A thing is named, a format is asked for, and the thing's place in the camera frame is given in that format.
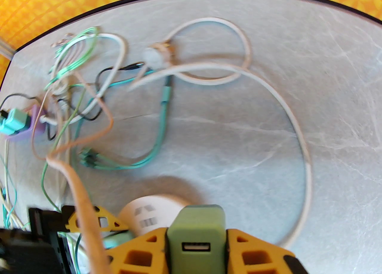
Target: white cable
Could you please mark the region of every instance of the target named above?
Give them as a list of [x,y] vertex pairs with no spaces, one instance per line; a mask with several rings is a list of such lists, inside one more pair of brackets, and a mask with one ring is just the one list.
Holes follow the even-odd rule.
[[[110,73],[109,73],[109,76],[106,78],[104,84],[101,86],[99,92],[97,93],[97,97],[101,98],[105,91],[107,90],[107,88],[109,87],[109,85],[111,84],[111,82],[113,81],[118,69],[121,67],[121,64],[123,62],[123,59],[124,59],[124,56],[126,54],[126,45],[123,41],[122,38],[120,38],[119,36],[115,35],[115,34],[109,34],[109,33],[100,33],[98,35],[95,35],[95,34],[90,34],[90,35],[85,35],[85,36],[82,36],[76,40],[74,40],[72,43],[70,43],[69,45],[67,45],[60,53],[60,55],[57,57],[56,59],[56,62],[53,66],[53,73],[55,74],[56,71],[57,71],[57,68],[58,68],[58,63],[59,61],[61,60],[62,56],[66,53],[67,50],[69,50],[69,48],[71,48],[71,46],[73,46],[74,44],[80,42],[80,41],[83,41],[85,39],[89,39],[89,38],[92,38],[92,37],[99,37],[99,38],[110,38],[110,39],[113,39],[115,40],[118,45],[120,46],[120,53],[118,55],[118,58],[116,60],[116,63],[114,65],[114,67],[111,69]],[[89,113],[93,107],[97,104],[97,99],[94,99],[83,111],[82,111],[82,114],[83,115],[86,115],[87,113]],[[80,115],[76,116],[73,118],[73,120],[71,120],[70,124],[73,124],[75,122],[77,122],[78,120],[80,120],[82,117]],[[57,121],[51,117],[47,117],[47,116],[41,116],[40,117],[40,121],[41,122],[47,122],[51,125],[57,125]]]
[[63,161],[48,156],[47,162],[49,166],[60,170],[68,180],[76,206],[78,222],[86,244],[87,256],[90,261],[90,272],[93,274],[112,274],[109,260],[102,244],[98,218],[80,178],[74,169]]
[[[69,233],[66,233],[65,236],[70,244],[76,245],[77,238],[74,238],[74,236]],[[86,251],[81,244],[78,246],[78,253],[80,253],[83,257],[87,258]]]
[[[4,163],[5,164],[8,164],[8,150],[9,150],[9,146],[8,146],[8,143],[7,143],[7,140],[6,140],[5,141],[5,149],[4,149]],[[5,170],[5,173],[4,173],[4,188],[5,188],[5,191],[6,191],[6,194],[7,194],[7,200],[4,199],[3,194],[0,194],[0,197],[1,197],[1,202],[4,205],[7,213],[10,213],[11,209],[12,209],[12,206],[11,206],[11,202],[10,202],[10,199],[9,199],[9,193],[8,193],[7,187],[8,187],[8,177],[7,177],[7,171]],[[11,226],[13,226],[12,221],[15,223],[15,227],[21,228],[23,226],[23,223],[21,222],[21,220],[18,218],[18,216],[15,214],[14,211],[10,215]]]
[[282,96],[262,77],[260,77],[257,74],[254,74],[250,72],[248,69],[235,66],[235,65],[229,65],[229,64],[220,64],[220,63],[192,63],[192,64],[183,64],[183,65],[176,65],[172,66],[167,69],[160,70],[158,72],[151,73],[150,75],[147,75],[137,81],[135,81],[134,85],[130,85],[130,88],[128,88],[128,91],[132,91],[136,89],[139,86],[145,85],[147,83],[150,83],[154,80],[164,78],[169,75],[176,75],[180,72],[188,72],[188,71],[201,71],[205,69],[224,69],[227,71],[231,71],[234,73],[242,74],[250,79],[255,80],[256,82],[260,83],[263,87],[265,87],[276,100],[280,103],[282,108],[285,110],[285,113],[287,114],[293,129],[295,130],[297,140],[300,144],[301,152],[303,155],[303,161],[305,165],[305,201],[303,208],[300,213],[300,217],[296,221],[294,227],[292,230],[286,235],[284,239],[282,239],[280,242],[278,242],[277,245],[281,247],[289,247],[297,238],[297,236],[301,233],[301,230],[304,227],[304,224],[307,220],[308,213],[311,207],[311,201],[312,201],[312,167],[311,167],[311,158],[309,154],[309,150],[307,147],[307,143],[304,139],[303,132],[301,130],[301,127],[297,121],[297,118],[293,114],[292,110],[288,106],[288,104],[285,102],[285,100],[282,98]]
[[[64,109],[65,120],[68,120],[70,116],[69,114],[70,108],[68,106],[64,106],[63,109]],[[59,124],[61,124],[61,126],[57,128],[57,132],[59,133],[63,126],[63,118],[62,118],[61,112],[59,114],[56,114],[56,116],[57,116],[57,121],[59,121]],[[69,143],[69,141],[70,141],[70,129],[69,127],[67,127],[65,130],[65,143]],[[60,139],[57,147],[60,147],[61,144],[62,144],[62,140]],[[65,151],[65,162],[70,164],[70,149]],[[61,208],[62,200],[68,185],[68,181],[65,177],[62,177],[61,173],[57,173],[56,178],[57,178],[57,187],[58,187],[58,197],[56,199],[55,204],[58,208]]]
[[[221,24],[231,28],[237,34],[237,36],[240,38],[241,42],[243,43],[245,56],[244,56],[244,61],[241,64],[241,66],[243,68],[248,68],[251,65],[251,62],[252,62],[252,46],[251,46],[249,39],[247,38],[246,34],[238,26],[236,26],[234,23],[232,23],[228,20],[225,20],[225,19],[221,19],[218,17],[203,17],[200,19],[190,20],[190,21],[180,25],[179,27],[177,27],[173,31],[171,31],[166,36],[165,40],[171,41],[176,36],[176,34],[178,34],[180,31],[184,30],[186,27],[189,27],[189,26],[191,26],[193,24],[197,24],[197,23],[203,23],[203,22],[221,23]],[[183,81],[186,81],[189,83],[213,86],[213,85],[220,85],[220,84],[226,84],[226,83],[232,82],[240,76],[240,73],[232,73],[231,75],[223,76],[223,77],[219,77],[219,78],[200,77],[200,76],[192,75],[188,72],[176,73],[175,76],[177,76],[179,79],[182,79]]]
[[[8,205],[11,204],[11,198],[9,197],[9,188],[8,188],[8,173],[7,173],[7,167],[8,167],[8,154],[9,154],[9,140],[5,140],[5,146],[4,146],[4,185],[5,185],[5,198],[8,203]],[[11,229],[13,228],[13,221],[10,220]]]

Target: teal wire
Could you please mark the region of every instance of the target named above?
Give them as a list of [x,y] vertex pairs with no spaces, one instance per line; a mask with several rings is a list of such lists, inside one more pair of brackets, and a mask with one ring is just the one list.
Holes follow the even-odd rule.
[[76,247],[74,249],[74,266],[76,268],[77,274],[81,274],[81,271],[79,270],[79,265],[78,265],[78,247],[79,243],[81,241],[82,234],[78,236],[77,242],[76,242]]
[[119,163],[114,162],[114,161],[110,160],[109,158],[107,158],[101,154],[97,154],[98,158],[109,162],[111,164],[111,166],[96,164],[94,166],[94,168],[98,169],[98,170],[136,169],[136,168],[141,168],[144,165],[147,165],[150,161],[152,161],[154,159],[154,157],[158,154],[158,152],[161,148],[161,144],[163,142],[164,136],[165,136],[166,124],[167,124],[167,107],[168,107],[168,102],[165,102],[162,104],[161,117],[160,117],[160,122],[159,122],[159,131],[158,131],[157,139],[155,141],[154,147],[151,149],[151,151],[149,152],[149,154],[145,158],[133,163],[132,165],[120,165]]
[[95,44],[97,43],[98,28],[97,27],[90,27],[90,28],[82,31],[80,34],[78,34],[74,38],[72,38],[68,43],[66,43],[65,45],[61,46],[61,48],[59,50],[57,50],[56,57],[58,57],[60,55],[60,53],[64,50],[65,47],[75,43],[75,41],[78,38],[80,38],[80,37],[82,37],[82,36],[84,36],[86,34],[91,34],[91,33],[94,34],[95,36],[90,39],[90,47],[89,47],[89,49],[77,61],[74,61],[71,64],[69,64],[69,65],[65,66],[64,68],[62,68],[61,70],[59,70],[56,73],[56,76],[47,84],[47,86],[45,87],[45,90],[50,85],[52,85],[54,82],[56,82],[58,79],[62,78],[67,72],[72,71],[72,70],[78,68],[79,66],[81,66],[83,63],[85,63],[90,58],[90,55],[91,55],[92,51],[95,48]]
[[[153,73],[153,72],[154,72],[154,70],[148,70],[147,72],[145,72],[144,76],[147,76],[147,75],[149,75],[150,73]],[[135,79],[135,77],[132,77],[132,78],[129,78],[129,79],[126,79],[126,80],[121,80],[121,81],[113,82],[113,83],[111,83],[109,85],[108,88],[113,87],[113,86],[117,86],[117,85],[120,85],[120,84],[130,83],[134,79]],[[77,83],[77,84],[72,84],[72,85],[69,86],[69,88],[73,88],[73,87],[83,87],[83,85],[80,84],[80,83]]]
[[7,219],[7,210],[5,209],[4,205],[3,205],[3,222],[4,222],[4,228],[7,228],[5,226],[5,220]]
[[5,168],[5,172],[6,172],[6,174],[7,174],[6,177],[7,177],[7,178],[9,179],[9,181],[11,182],[11,185],[12,185],[14,191],[15,191],[15,202],[14,202],[14,204],[13,204],[11,210],[9,211],[9,214],[7,215],[7,217],[6,217],[6,219],[5,219],[5,222],[4,222],[4,226],[5,226],[5,228],[9,228],[9,226],[10,226],[9,219],[10,219],[10,217],[11,217],[12,212],[15,210],[15,206],[16,206],[16,203],[17,203],[17,190],[16,190],[15,185],[13,184],[13,180],[12,180],[11,175],[10,175],[10,173],[9,173],[8,166],[5,164],[5,160],[4,160],[3,156],[0,155],[0,159],[1,159],[1,162],[3,163],[4,168]]

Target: black plastic part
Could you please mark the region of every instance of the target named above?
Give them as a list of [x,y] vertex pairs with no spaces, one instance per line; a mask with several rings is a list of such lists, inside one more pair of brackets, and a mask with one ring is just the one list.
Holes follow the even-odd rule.
[[95,167],[96,159],[92,156],[86,156],[82,161],[81,164],[85,167],[94,168]]
[[229,241],[228,241],[228,229],[225,230],[225,250],[224,250],[224,264],[225,264],[225,269],[228,269],[228,260],[229,260],[229,253],[231,251],[229,247]]
[[298,260],[296,257],[285,255],[284,261],[288,265],[292,274],[309,274],[307,270],[305,270],[304,266],[301,264],[300,260]]
[[69,224],[70,217],[74,214],[76,208],[73,205],[64,205],[61,208],[62,221],[64,224]]
[[27,129],[29,129],[31,123],[32,123],[32,117],[29,115],[26,116],[25,125],[22,129],[20,129],[20,132],[23,132],[23,131],[26,131]]
[[0,229],[0,258],[9,267],[9,270],[2,269],[4,274],[74,273],[67,271],[62,259],[57,258],[57,249],[53,245],[36,241],[31,232],[21,229]]
[[66,238],[58,236],[57,232],[69,232],[65,227],[62,213],[51,210],[29,208],[30,230],[35,241],[50,244],[56,254],[56,259],[65,274],[75,274]]
[[93,148],[87,148],[87,149],[82,149],[81,153],[85,155],[85,157],[91,156],[94,159],[97,159],[97,155],[99,154],[96,150]]
[[6,110],[0,110],[0,115],[4,118],[4,119],[7,119],[8,118],[8,112]]

